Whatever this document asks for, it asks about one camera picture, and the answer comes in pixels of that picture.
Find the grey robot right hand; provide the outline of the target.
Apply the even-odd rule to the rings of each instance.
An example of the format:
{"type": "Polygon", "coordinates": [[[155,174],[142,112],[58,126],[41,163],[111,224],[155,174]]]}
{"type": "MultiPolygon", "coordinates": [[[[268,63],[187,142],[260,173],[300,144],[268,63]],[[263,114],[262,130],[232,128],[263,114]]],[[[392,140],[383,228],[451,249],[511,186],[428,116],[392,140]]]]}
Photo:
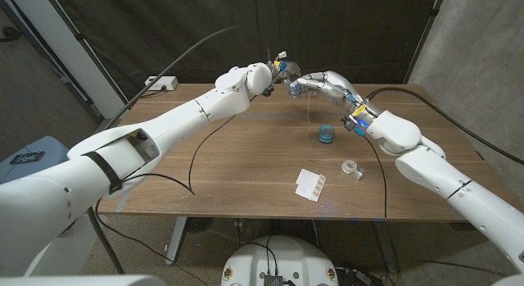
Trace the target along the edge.
{"type": "Polygon", "coordinates": [[[292,81],[287,89],[294,98],[309,98],[311,95],[325,97],[334,106],[346,112],[341,122],[348,131],[354,131],[359,136],[373,135],[369,127],[381,115],[381,111],[335,71],[304,75],[292,81]]]}

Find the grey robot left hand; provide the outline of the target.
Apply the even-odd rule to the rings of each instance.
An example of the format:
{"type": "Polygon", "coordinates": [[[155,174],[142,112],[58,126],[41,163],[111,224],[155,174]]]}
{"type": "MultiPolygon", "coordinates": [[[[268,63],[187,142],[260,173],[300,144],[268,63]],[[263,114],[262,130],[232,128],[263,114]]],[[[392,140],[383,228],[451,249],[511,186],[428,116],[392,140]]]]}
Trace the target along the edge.
{"type": "Polygon", "coordinates": [[[296,82],[302,76],[301,68],[294,61],[284,61],[283,58],[286,56],[286,52],[280,52],[273,61],[267,63],[272,75],[272,84],[269,88],[273,91],[273,84],[279,82],[295,98],[301,93],[296,82]]]}

